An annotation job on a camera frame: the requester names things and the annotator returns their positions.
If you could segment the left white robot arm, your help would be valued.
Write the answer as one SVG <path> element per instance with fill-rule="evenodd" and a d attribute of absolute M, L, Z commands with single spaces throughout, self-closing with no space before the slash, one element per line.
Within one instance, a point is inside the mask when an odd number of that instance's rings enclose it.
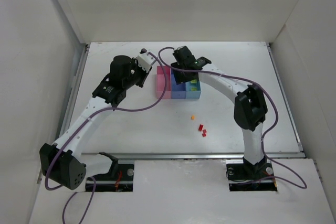
<path fill-rule="evenodd" d="M 45 143 L 39 151 L 45 187 L 52 190 L 49 180 L 58 187 L 75 190 L 86 177 L 107 174 L 117 164 L 117 159 L 99 153 L 83 161 L 82 152 L 99 125 L 126 97 L 133 86 L 143 87 L 157 57 L 144 52 L 135 58 L 118 55 L 110 63 L 109 73 L 102 79 L 82 113 L 65 133 L 52 144 Z"/>

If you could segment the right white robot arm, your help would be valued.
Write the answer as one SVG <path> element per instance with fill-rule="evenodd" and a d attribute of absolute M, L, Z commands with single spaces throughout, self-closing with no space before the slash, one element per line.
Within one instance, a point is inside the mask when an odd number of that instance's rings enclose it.
<path fill-rule="evenodd" d="M 175 49 L 173 56 L 176 62 L 171 67 L 178 84 L 196 79 L 232 101 L 234 121 L 242 129 L 244 140 L 243 163 L 240 165 L 243 173 L 239 179 L 259 179 L 267 163 L 261 143 L 263 122 L 268 112 L 263 91 L 255 84 L 225 77 L 209 59 L 196 59 L 186 46 Z"/>

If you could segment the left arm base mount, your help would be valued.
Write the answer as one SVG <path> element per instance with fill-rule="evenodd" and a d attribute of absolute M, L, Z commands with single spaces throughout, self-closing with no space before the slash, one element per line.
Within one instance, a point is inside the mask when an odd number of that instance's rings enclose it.
<path fill-rule="evenodd" d="M 86 192 L 122 193 L 133 191 L 134 164 L 100 152 L 87 166 Z"/>

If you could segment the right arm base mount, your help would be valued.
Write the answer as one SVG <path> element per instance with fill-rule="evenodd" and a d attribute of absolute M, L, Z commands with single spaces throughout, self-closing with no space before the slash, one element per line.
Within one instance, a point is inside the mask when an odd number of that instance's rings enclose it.
<path fill-rule="evenodd" d="M 266 163 L 255 173 L 250 173 L 243 163 L 226 165 L 230 191 L 278 191 L 271 163 Z"/>

